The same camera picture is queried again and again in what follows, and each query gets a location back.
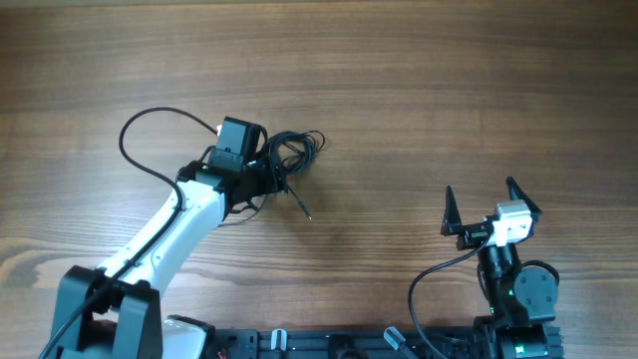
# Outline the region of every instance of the wire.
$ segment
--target wire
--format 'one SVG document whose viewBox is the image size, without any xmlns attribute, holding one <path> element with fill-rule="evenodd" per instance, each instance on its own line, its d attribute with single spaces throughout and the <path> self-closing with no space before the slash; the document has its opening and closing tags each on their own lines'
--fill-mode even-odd
<svg viewBox="0 0 638 359">
<path fill-rule="evenodd" d="M 299 198 L 297 193 L 290 187 L 287 182 L 287 177 L 290 175 L 298 175 L 303 172 L 310 164 L 314 161 L 317 154 L 323 149 L 326 144 L 326 137 L 320 131 L 308 131 L 305 133 L 295 133 L 292 131 L 283 132 L 273 136 L 268 139 L 268 133 L 266 129 L 261 128 L 261 134 L 264 138 L 264 144 L 261 147 L 261 150 L 257 153 L 257 158 L 259 159 L 263 155 L 268 156 L 268 160 L 270 161 L 270 168 L 272 169 L 272 175 L 274 177 L 275 182 L 280 179 L 283 182 L 284 191 L 290 191 L 292 195 L 297 199 L 297 203 L 304 211 L 306 216 L 310 218 L 310 211 L 306 208 L 303 201 Z M 312 134 L 317 134 L 321 136 L 321 145 L 318 145 L 317 139 L 315 139 Z M 304 147 L 304 151 L 299 150 L 292 143 L 300 143 Z M 290 149 L 294 153 L 293 156 L 287 157 L 285 159 L 281 159 L 279 157 L 279 147 L 285 146 Z M 209 150 L 203 153 L 201 156 L 201 161 L 206 157 L 206 154 Z M 277 171 L 280 172 L 281 178 L 277 176 Z M 268 194 L 264 197 L 263 202 L 259 205 L 259 207 L 254 208 L 254 206 L 247 206 L 244 209 L 252 207 L 254 209 L 254 213 L 249 217 L 239 220 L 237 222 L 232 223 L 222 223 L 219 226 L 230 226 L 230 225 L 238 225 L 246 223 L 247 221 L 253 219 L 258 213 L 261 212 L 266 201 L 268 200 Z"/>
<path fill-rule="evenodd" d="M 317 139 L 313 137 L 313 134 L 321 136 L 321 145 L 318 145 Z M 293 146 L 293 143 L 298 143 L 303 146 L 303 151 Z M 296 133 L 292 131 L 285 131 L 279 133 L 268 140 L 264 146 L 267 148 L 268 160 L 270 161 L 270 169 L 275 182 L 280 182 L 283 185 L 283 191 L 285 193 L 292 193 L 297 199 L 297 203 L 306 214 L 308 219 L 312 219 L 310 211 L 306 208 L 301 198 L 295 193 L 295 191 L 288 184 L 287 177 L 290 175 L 298 175 L 310 166 L 315 160 L 317 154 L 326 145 L 326 137 L 320 131 L 308 131 L 305 133 Z M 282 159 L 279 155 L 279 148 L 285 146 L 294 153 L 293 156 Z"/>
<path fill-rule="evenodd" d="M 482 296 L 487 299 L 487 290 L 485 289 L 485 284 L 482 279 L 482 270 L 480 270 L 480 263 L 477 264 L 477 277 L 478 277 L 478 286 L 480 287 L 480 291 L 482 292 Z"/>
<path fill-rule="evenodd" d="M 433 354 L 435 354 L 437 357 L 441 358 L 441 359 L 448 359 L 445 355 L 443 355 L 443 353 L 441 353 L 437 348 L 435 348 L 435 346 L 430 342 L 430 340 L 428 340 L 428 337 L 426 336 L 426 333 L 423 331 L 423 329 L 421 328 L 421 324 L 419 323 L 419 319 L 417 319 L 417 313 L 415 312 L 415 307 L 414 307 L 414 303 L 413 303 L 413 293 L 415 290 L 415 287 L 417 286 L 417 284 L 419 283 L 419 281 L 421 281 L 421 279 L 423 279 L 426 275 L 430 274 L 430 273 L 434 273 L 438 270 L 441 270 L 443 268 L 449 267 L 451 265 L 455 265 L 459 262 L 462 262 L 474 255 L 476 255 L 477 253 L 479 253 L 483 248 L 485 248 L 485 246 L 487 245 L 487 240 L 484 241 L 483 243 L 481 243 L 477 248 L 473 249 L 471 252 L 466 253 L 460 257 L 457 257 L 455 259 L 449 260 L 445 263 L 441 263 L 438 265 L 435 265 L 423 272 L 421 272 L 421 274 L 417 275 L 417 277 L 412 281 L 412 284 L 410 284 L 410 289 L 408 290 L 408 308 L 410 309 L 410 316 L 412 317 L 412 321 L 415 324 L 415 327 L 417 327 L 417 331 L 419 332 L 419 335 L 421 335 L 421 338 L 423 339 L 423 341 L 426 343 L 426 345 L 428 345 L 428 347 L 430 348 L 430 350 L 432 351 Z"/>
<path fill-rule="evenodd" d="M 208 153 L 209 153 L 212 149 L 214 149 L 214 148 L 215 148 L 215 145 L 208 146 L 208 147 L 206 148 L 206 151 L 204 151 L 204 152 L 203 152 L 203 154 L 201 154 L 201 157 L 199 158 L 199 161 L 200 161 L 200 162 L 203 162 L 203 160 L 206 158 L 206 155 L 208 155 Z"/>
<path fill-rule="evenodd" d="M 258 213 L 261 212 L 261 210 L 263 209 L 263 206 L 266 204 L 266 201 L 268 200 L 268 194 L 263 198 L 263 202 L 259 205 L 259 207 L 255 210 L 255 212 L 253 214 L 251 214 L 250 216 L 238 220 L 237 222 L 231 222 L 231 223 L 222 223 L 219 226 L 229 226 L 229 225 L 238 225 L 238 224 L 242 224 L 242 223 L 246 223 L 249 220 L 253 219 Z"/>
<path fill-rule="evenodd" d="M 155 172 L 155 171 L 153 171 L 153 170 L 151 170 L 151 169 L 139 164 L 135 160 L 133 160 L 129 156 L 129 154 L 127 154 L 127 151 L 124 148 L 124 135 L 127 132 L 127 129 L 129 128 L 129 126 L 135 120 L 140 118 L 141 116 L 149 114 L 149 113 L 154 113 L 154 112 L 174 112 L 174 113 L 186 116 L 186 117 L 196 121 L 200 125 L 202 125 L 205 128 L 207 128 L 209 131 L 211 131 L 211 132 L 213 132 L 214 134 L 217 135 L 217 130 L 216 129 L 212 128 L 207 123 L 205 123 L 204 121 L 198 119 L 194 115 L 191 115 L 188 112 L 185 112 L 185 111 L 182 111 L 182 110 L 179 110 L 179 109 L 174 109 L 174 108 L 169 108 L 169 107 L 157 107 L 157 108 L 151 108 L 151 109 L 143 110 L 143 111 L 133 115 L 124 124 L 124 126 L 122 127 L 122 130 L 120 131 L 120 139 L 119 139 L 120 152 L 122 153 L 122 156 L 131 165 L 135 166 L 139 170 L 142 170 L 143 172 L 145 172 L 145 173 L 147 173 L 149 175 L 152 175 L 152 176 L 154 176 L 154 177 L 156 177 L 156 178 L 158 178 L 160 180 L 163 180 L 164 182 L 168 183 L 168 185 L 170 185 L 170 187 L 175 191 L 175 194 L 177 195 L 177 204 L 174 207 L 174 210 L 173 210 L 172 214 L 170 215 L 170 217 L 168 218 L 168 220 L 166 221 L 166 223 L 156 232 L 156 234 L 154 234 L 153 237 L 151 237 L 151 239 L 140 250 L 138 250 L 138 252 L 136 252 L 136 254 L 134 256 L 129 258 L 128 261 L 126 261 L 125 264 L 122 266 L 122 268 L 120 268 L 120 270 L 118 270 L 114 275 L 112 275 L 109 279 L 107 279 L 107 281 L 102 285 L 102 287 L 100 287 L 100 289 L 96 290 L 91 296 L 89 296 L 84 301 L 84 303 L 82 303 L 82 305 L 78 306 L 78 308 L 76 308 L 76 310 L 74 310 L 73 313 L 71 313 L 71 315 L 69 316 L 69 319 L 67 319 L 67 321 L 60 327 L 60 329 L 58 329 L 58 331 L 51 337 L 51 339 L 49 340 L 47 345 L 44 347 L 44 349 L 42 350 L 42 353 L 40 353 L 40 356 L 39 356 L 40 359 L 46 359 L 49 356 L 49 354 L 51 354 L 51 351 L 53 350 L 53 348 L 60 341 L 60 339 L 62 338 L 64 333 L 71 327 L 71 325 L 73 325 L 73 323 L 76 321 L 76 319 L 78 319 L 78 317 L 85 310 L 89 309 L 94 303 L 96 303 L 106 293 L 109 292 L 109 290 L 111 289 L 111 286 L 113 285 L 113 283 L 116 280 L 118 280 L 118 278 L 120 278 L 122 275 L 124 275 L 127 271 L 129 271 L 129 269 L 131 269 L 138 262 L 138 260 L 142 256 L 144 256 L 144 254 L 147 252 L 147 250 L 149 250 L 149 248 L 151 248 L 153 246 L 153 244 L 155 244 L 158 241 L 158 239 L 160 239 L 160 237 L 163 235 L 163 233 L 175 221 L 175 219 L 179 215 L 179 212 L 181 211 L 181 206 L 182 206 L 182 203 L 183 203 L 183 198 L 182 198 L 183 195 L 181 193 L 181 190 L 177 186 L 177 184 L 175 182 L 173 182 L 172 180 L 170 180 L 169 178 L 167 178 L 166 176 L 164 176 L 164 175 L 162 175 L 160 173 L 157 173 L 157 172 Z"/>
</svg>

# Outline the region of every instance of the table surface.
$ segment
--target table surface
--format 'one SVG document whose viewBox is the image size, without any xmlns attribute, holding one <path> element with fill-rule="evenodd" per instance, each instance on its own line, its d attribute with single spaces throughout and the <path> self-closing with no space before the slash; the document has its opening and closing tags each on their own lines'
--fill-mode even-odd
<svg viewBox="0 0 638 359">
<path fill-rule="evenodd" d="M 32 358 L 74 264 L 123 246 L 168 196 L 121 157 L 135 112 L 174 106 L 328 143 L 252 221 L 216 230 L 162 314 L 219 328 L 410 328 L 406 296 L 457 255 L 514 176 L 543 209 L 519 247 L 561 273 L 568 358 L 638 353 L 635 6 L 554 1 L 225 4 L 0 12 L 0 358 Z M 215 138 L 140 120 L 131 155 L 174 176 Z M 421 283 L 427 325 L 488 314 L 475 258 Z"/>
</svg>

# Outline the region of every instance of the cable connector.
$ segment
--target cable connector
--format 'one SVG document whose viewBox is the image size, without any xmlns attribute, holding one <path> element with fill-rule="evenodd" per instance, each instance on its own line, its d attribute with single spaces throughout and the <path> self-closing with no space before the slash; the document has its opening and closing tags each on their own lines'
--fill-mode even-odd
<svg viewBox="0 0 638 359">
<path fill-rule="evenodd" d="M 419 359 L 417 354 L 415 354 L 406 344 L 406 338 L 401 334 L 401 332 L 395 327 L 388 327 L 383 332 L 383 338 L 386 339 L 388 344 L 392 346 L 395 350 L 401 351 L 403 355 L 405 355 L 408 359 Z"/>
<path fill-rule="evenodd" d="M 303 203 L 303 200 L 301 200 L 299 198 L 299 196 L 297 196 L 297 193 L 295 193 L 295 191 L 292 190 L 292 188 L 290 186 L 288 187 L 288 190 L 290 190 L 290 192 L 295 197 L 295 199 L 297 199 L 297 204 L 299 204 L 299 206 L 301 207 L 301 210 L 303 210 L 304 214 L 306 214 L 308 219 L 312 219 L 312 216 L 310 216 L 310 210 L 308 210 L 308 208 L 306 208 L 306 204 Z"/>
</svg>

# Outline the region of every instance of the wooden table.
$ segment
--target wooden table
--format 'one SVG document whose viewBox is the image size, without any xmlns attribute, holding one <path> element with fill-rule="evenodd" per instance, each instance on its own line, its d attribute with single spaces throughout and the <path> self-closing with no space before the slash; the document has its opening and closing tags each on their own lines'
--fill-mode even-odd
<svg viewBox="0 0 638 359">
<path fill-rule="evenodd" d="M 440 1 L 0 12 L 0 358 L 32 358 L 56 287 L 165 201 L 126 163 L 151 106 L 328 145 L 263 213 L 209 235 L 162 302 L 217 327 L 410 328 L 410 281 L 459 255 L 445 187 L 474 222 L 514 176 L 543 209 L 521 259 L 561 272 L 568 358 L 638 355 L 635 6 Z M 215 138 L 174 115 L 127 137 L 172 177 Z M 427 325 L 488 314 L 476 259 L 418 286 Z"/>
</svg>

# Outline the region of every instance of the white robotic arm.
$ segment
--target white robotic arm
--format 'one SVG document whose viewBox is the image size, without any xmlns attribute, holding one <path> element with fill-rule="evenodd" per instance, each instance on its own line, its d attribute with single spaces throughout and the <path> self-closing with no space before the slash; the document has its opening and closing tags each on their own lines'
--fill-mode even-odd
<svg viewBox="0 0 638 359">
<path fill-rule="evenodd" d="M 168 284 L 179 271 L 190 253 L 212 230 L 216 229 L 224 217 L 224 193 L 219 193 L 211 185 L 189 180 L 177 183 L 181 189 L 183 205 L 172 225 L 158 241 L 146 251 L 137 263 L 120 277 L 120 281 L 135 284 L 145 280 L 151 288 L 163 296 Z M 140 230 L 140 232 L 115 255 L 104 260 L 98 267 L 107 276 L 113 276 L 138 252 L 150 238 L 166 223 L 177 203 L 175 191 L 163 207 Z"/>
</svg>

